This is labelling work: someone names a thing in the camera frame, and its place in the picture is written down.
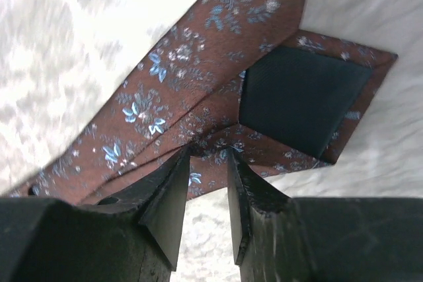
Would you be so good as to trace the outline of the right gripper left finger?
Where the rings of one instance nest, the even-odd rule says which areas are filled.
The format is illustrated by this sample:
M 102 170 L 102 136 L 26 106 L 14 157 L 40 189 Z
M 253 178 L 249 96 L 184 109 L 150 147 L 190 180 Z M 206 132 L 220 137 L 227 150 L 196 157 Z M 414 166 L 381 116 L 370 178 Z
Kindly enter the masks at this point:
M 95 205 L 1 200 L 2 281 L 168 281 L 176 269 L 190 155 Z

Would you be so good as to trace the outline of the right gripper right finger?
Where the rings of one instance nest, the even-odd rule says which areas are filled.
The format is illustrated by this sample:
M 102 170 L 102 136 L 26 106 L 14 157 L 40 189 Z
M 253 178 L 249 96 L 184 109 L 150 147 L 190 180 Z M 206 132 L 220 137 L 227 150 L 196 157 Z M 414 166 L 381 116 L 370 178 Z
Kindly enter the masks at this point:
M 242 281 L 421 281 L 422 200 L 289 197 L 228 153 Z

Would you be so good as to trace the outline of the brown blue floral tie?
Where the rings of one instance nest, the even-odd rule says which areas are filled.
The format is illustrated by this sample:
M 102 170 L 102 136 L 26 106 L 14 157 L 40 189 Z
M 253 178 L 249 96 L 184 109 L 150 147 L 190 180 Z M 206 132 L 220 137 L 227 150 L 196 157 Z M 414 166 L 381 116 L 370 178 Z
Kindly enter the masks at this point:
M 300 29 L 305 0 L 197 0 L 71 146 L 7 192 L 93 203 L 188 148 L 188 197 L 337 162 L 397 54 Z

